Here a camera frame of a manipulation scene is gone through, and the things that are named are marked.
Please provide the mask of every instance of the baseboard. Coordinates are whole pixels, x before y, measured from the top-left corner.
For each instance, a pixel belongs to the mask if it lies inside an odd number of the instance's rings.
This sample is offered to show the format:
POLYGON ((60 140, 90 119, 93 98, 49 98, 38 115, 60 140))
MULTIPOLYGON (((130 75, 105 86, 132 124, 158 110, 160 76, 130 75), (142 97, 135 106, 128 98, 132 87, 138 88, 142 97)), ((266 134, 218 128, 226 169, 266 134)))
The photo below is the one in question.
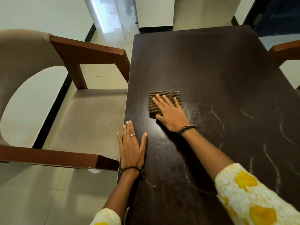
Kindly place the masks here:
POLYGON ((173 26, 161 26, 161 27, 139 27, 140 33, 152 33, 162 31, 172 31, 173 26))
MULTIPOLYGON (((93 24, 84 41, 90 43, 95 31, 96 31, 96 27, 93 24)), ((71 83, 72 83, 72 79, 68 74, 64 83, 62 84, 61 89, 59 90, 57 98, 55 99, 55 102, 53 103, 42 128, 40 129, 40 132, 39 132, 32 148, 42 149, 42 147, 47 139, 47 136, 50 132, 52 124, 55 120, 55 117, 60 109, 60 106, 62 105, 62 102, 64 101, 64 98, 69 90, 71 83)))
POLYGON ((231 20, 231 23, 233 26, 238 26, 238 21, 236 20, 235 16, 233 16, 232 20, 231 20))

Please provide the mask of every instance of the hand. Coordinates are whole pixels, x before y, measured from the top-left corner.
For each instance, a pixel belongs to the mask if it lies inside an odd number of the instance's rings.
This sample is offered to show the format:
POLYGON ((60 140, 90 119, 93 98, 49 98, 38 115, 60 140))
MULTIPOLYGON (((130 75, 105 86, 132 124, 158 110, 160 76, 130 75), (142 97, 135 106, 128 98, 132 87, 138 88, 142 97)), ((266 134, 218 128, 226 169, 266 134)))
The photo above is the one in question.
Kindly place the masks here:
POLYGON ((127 121, 126 125, 123 127, 123 140, 119 132, 117 132, 117 137, 119 141, 120 148, 120 160, 121 167, 126 166, 143 166, 145 159, 146 143, 147 143, 147 133, 145 132, 142 137, 141 146, 137 141, 136 136, 130 136, 135 134, 132 121, 127 121))
POLYGON ((182 127, 190 125, 184 110, 176 98, 174 98, 176 106, 165 95, 161 98, 159 94, 156 94, 156 98, 152 98, 152 100, 163 114, 163 116, 156 115, 155 118, 167 127, 169 131, 178 132, 182 127))

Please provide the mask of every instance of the tiled floor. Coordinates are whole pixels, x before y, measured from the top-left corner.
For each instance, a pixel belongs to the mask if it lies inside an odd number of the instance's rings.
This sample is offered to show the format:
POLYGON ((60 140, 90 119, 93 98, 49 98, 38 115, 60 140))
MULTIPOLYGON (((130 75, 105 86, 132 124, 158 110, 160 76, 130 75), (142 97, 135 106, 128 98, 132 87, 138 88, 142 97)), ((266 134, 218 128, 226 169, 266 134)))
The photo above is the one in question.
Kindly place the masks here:
MULTIPOLYGON (((174 30, 230 25, 240 0, 175 0, 174 30)), ((95 0, 107 10, 100 17, 92 43, 123 48, 129 60, 137 34, 132 0, 95 0)), ((89 88, 127 88, 115 65, 82 65, 89 88)), ((76 91, 72 83, 53 123, 44 149, 55 137, 68 104, 76 91)), ((117 172, 92 174, 84 169, 0 164, 0 224, 89 224, 114 189, 117 172)))

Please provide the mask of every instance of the person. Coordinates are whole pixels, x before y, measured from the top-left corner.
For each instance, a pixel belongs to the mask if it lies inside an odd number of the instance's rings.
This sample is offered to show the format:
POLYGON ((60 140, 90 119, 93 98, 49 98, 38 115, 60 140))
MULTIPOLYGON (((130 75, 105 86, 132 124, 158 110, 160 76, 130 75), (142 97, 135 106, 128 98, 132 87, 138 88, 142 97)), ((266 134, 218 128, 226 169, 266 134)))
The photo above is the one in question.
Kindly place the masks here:
MULTIPOLYGON (((169 131, 179 132, 190 126, 176 98, 175 105, 166 96, 160 97, 158 94, 153 101, 162 112, 162 116, 156 115, 156 119, 169 131)), ((120 225, 124 219, 129 192, 139 175, 139 168, 144 164, 147 142, 147 133, 144 133, 140 146, 134 134, 131 121, 124 125, 123 140, 117 133, 121 167, 129 168, 123 171, 118 185, 91 225, 120 225)), ((182 137, 215 182, 217 197, 234 224, 300 224, 300 213, 292 205, 268 189, 239 163, 233 162, 195 128, 187 128, 182 137)))

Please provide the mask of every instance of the person's left hand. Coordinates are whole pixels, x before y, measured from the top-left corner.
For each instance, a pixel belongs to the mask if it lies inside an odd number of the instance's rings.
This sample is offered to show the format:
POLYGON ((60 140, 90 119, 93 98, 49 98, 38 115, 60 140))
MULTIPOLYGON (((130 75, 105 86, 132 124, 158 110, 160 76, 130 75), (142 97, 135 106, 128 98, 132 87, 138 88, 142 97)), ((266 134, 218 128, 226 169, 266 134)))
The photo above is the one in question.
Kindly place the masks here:
POLYGON ((130 136, 135 134, 132 121, 127 121, 123 126, 123 140, 119 132, 117 137, 120 147, 120 160, 121 168, 127 166, 143 166, 145 160, 145 151, 147 143, 147 133, 145 132, 142 137, 141 146, 136 136, 130 136))

